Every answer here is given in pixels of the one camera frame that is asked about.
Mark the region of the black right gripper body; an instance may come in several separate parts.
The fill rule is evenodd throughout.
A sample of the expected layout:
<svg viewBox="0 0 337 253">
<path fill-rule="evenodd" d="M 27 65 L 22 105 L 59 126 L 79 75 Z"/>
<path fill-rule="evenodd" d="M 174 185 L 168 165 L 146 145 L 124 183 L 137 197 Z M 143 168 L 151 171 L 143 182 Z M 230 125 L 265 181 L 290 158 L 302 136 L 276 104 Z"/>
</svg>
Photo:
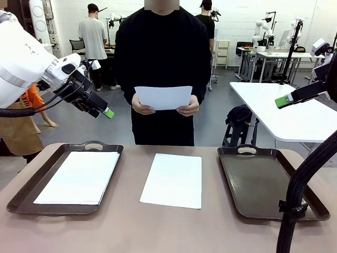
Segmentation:
<svg viewBox="0 0 337 253">
<path fill-rule="evenodd" d="M 306 98 L 311 99 L 319 96 L 321 93 L 326 92 L 326 87 L 322 81 L 314 82 L 306 87 Z"/>
</svg>

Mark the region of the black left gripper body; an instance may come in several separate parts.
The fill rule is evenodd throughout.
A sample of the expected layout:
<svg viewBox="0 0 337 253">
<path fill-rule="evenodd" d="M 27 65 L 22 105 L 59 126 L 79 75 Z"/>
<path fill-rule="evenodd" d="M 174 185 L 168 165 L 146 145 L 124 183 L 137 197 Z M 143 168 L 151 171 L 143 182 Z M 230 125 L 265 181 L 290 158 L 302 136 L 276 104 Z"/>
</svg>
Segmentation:
<svg viewBox="0 0 337 253">
<path fill-rule="evenodd" d="M 70 103 L 94 118 L 108 112 L 108 103 L 103 98 L 93 91 L 86 92 L 83 88 L 70 96 Z"/>
</svg>

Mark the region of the person's right hand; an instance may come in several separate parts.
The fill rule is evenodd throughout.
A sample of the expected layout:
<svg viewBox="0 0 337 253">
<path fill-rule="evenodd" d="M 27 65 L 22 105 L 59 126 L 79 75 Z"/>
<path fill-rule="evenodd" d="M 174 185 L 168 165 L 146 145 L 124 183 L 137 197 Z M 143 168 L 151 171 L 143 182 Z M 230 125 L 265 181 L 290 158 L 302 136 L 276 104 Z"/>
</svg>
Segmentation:
<svg viewBox="0 0 337 253">
<path fill-rule="evenodd" d="M 132 108 L 135 112 L 141 114 L 141 115 L 151 115 L 154 114 L 156 111 L 151 109 L 148 105 L 142 105 L 139 101 L 137 93 L 133 95 L 132 98 Z"/>
</svg>

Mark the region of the person's left hand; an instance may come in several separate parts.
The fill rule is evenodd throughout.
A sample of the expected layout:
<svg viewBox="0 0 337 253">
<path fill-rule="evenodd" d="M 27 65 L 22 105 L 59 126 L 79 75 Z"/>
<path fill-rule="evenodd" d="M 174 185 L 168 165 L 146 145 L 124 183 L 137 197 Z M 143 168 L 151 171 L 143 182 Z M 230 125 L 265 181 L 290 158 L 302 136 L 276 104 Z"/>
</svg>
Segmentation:
<svg viewBox="0 0 337 253">
<path fill-rule="evenodd" d="M 195 95 L 190 96 L 189 104 L 186 106 L 180 106 L 177 108 L 177 112 L 185 117 L 190 117 L 195 115 L 199 111 L 199 102 Z"/>
</svg>

